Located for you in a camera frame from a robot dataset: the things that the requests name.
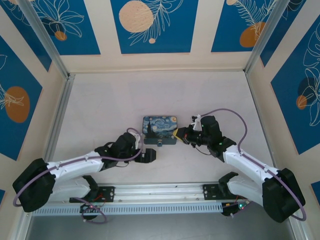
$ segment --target enclosure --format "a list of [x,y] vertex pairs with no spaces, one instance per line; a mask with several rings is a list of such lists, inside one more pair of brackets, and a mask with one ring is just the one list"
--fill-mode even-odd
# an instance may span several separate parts
[[[0,236],[37,239],[318,239],[320,2],[317,0],[0,0]],[[156,160],[91,174],[114,187],[105,225],[80,203],[25,213],[12,184],[35,159],[59,162],[114,142],[145,116],[178,128],[213,115],[223,136],[290,169],[306,221],[235,216],[204,185],[241,172],[177,141]]]

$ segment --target white tabletop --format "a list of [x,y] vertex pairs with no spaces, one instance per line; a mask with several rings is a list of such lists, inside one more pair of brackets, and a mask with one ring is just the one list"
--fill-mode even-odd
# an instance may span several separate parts
[[[53,157],[54,161],[84,155],[114,142],[127,128],[142,129],[144,116],[176,116],[178,127],[187,127],[191,116],[218,108],[241,114],[248,135],[242,148],[272,165],[271,156],[245,74],[215,71],[136,71],[77,74]],[[230,112],[214,114],[222,134],[238,142],[244,133],[240,119]],[[239,170],[190,145],[157,147],[156,160],[131,162],[92,176],[98,183],[215,182]],[[208,152],[206,147],[200,149]]]

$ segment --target wall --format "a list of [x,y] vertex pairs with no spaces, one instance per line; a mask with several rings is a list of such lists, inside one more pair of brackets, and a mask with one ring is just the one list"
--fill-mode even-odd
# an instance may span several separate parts
[[[306,228],[310,228],[314,237],[320,236],[320,206],[313,193],[311,184],[320,180],[320,146],[316,145],[312,147],[310,145],[308,150],[300,151],[298,141],[293,141],[294,131],[303,129],[305,123],[306,126],[311,127],[309,126],[310,116],[308,110],[302,109],[309,106],[305,104],[305,106],[299,109],[296,106],[296,100],[294,100],[292,103],[287,103],[280,107],[280,103],[282,102],[278,102],[278,99],[281,95],[287,99],[289,99],[291,94],[296,95],[295,99],[298,97],[297,84],[299,85],[299,83],[296,83],[295,76],[301,74],[300,68],[285,68],[286,70],[284,71],[282,67],[288,64],[286,61],[289,57],[290,59],[300,58],[299,62],[304,62],[304,53],[308,48],[308,41],[306,42],[303,54],[296,54],[295,48],[320,15],[319,9],[320,2],[318,0],[307,0],[266,66],[264,67],[263,63],[259,60],[249,74],[249,82],[260,111],[266,135],[271,143],[275,161],[280,168],[288,168],[294,172],[306,200]],[[273,80],[278,78],[278,72],[285,74],[281,75],[282,78],[278,79],[280,83],[285,84],[285,87],[281,91],[276,88]],[[289,129],[286,122],[288,119],[286,118],[285,120],[284,118],[287,117],[286,109],[290,104],[295,107],[294,109],[300,111],[298,114],[291,115],[293,122],[296,124],[295,129]],[[305,142],[308,142],[312,138],[319,139],[319,130],[318,126],[313,126],[313,132],[308,133],[308,136],[304,136],[305,132],[301,132],[300,139],[305,140]]]
[[[1,7],[0,21],[0,36],[42,87],[33,115],[30,113],[30,116],[28,116],[28,118],[32,117],[32,119],[28,125],[24,142],[17,159],[15,160],[0,154],[0,189],[5,190],[4,199],[0,206],[0,239],[5,240],[10,236],[13,228],[16,227],[15,222],[22,211],[21,208],[13,207],[14,191],[12,183],[32,160],[43,157],[53,123],[55,109],[57,108],[65,80],[61,77],[54,64],[52,64],[47,71]],[[4,50],[3,46],[4,45],[1,44],[0,52]],[[4,86],[4,83],[18,80],[23,84],[23,82],[28,81],[26,75],[22,75],[21,79],[10,79],[11,76],[15,76],[17,72],[21,71],[17,61],[16,64],[11,74],[4,74],[2,72],[4,68],[0,71],[0,84]],[[30,102],[32,102],[33,97],[30,94],[29,97]],[[0,111],[1,114],[3,114],[6,110],[3,108]],[[1,121],[6,117],[7,116],[1,115]],[[4,134],[3,130],[0,134],[2,139],[8,137]]]
[[243,69],[276,0],[47,2],[30,4],[69,71],[89,73]]

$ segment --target white line drawing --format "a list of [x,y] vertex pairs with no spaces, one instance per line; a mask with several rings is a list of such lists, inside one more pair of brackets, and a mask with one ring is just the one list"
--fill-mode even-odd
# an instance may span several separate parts
[[[7,56],[6,55],[0,55],[0,70],[4,67],[6,64]],[[3,87],[0,84],[0,108],[3,109],[6,105],[10,107],[10,104],[17,104],[20,106],[24,106],[24,103],[22,100],[24,97],[14,97],[10,94],[8,94]]]
[[284,10],[284,13],[282,14],[282,17],[287,20],[289,12],[296,12],[300,9],[302,6],[304,0],[291,0],[288,3],[288,6]]
[[184,0],[132,0],[119,12],[122,26],[131,32],[130,46],[139,41],[154,44],[166,25],[170,27],[169,14],[181,7]]
[[320,63],[320,23],[312,33],[303,57],[307,86],[297,99],[297,107],[309,107],[310,123],[314,127],[320,123],[320,72],[316,67]]
[[238,13],[246,21],[247,26],[254,30],[254,37],[257,40],[262,31],[262,23],[270,15],[278,0],[264,0],[262,7],[258,8],[255,0],[226,0],[228,5],[238,8]]
[[[84,21],[85,16],[70,11],[69,0],[29,0],[51,36],[60,41],[67,39],[67,33],[82,37],[82,31],[77,26]],[[2,0],[13,16],[29,26],[15,0]]]

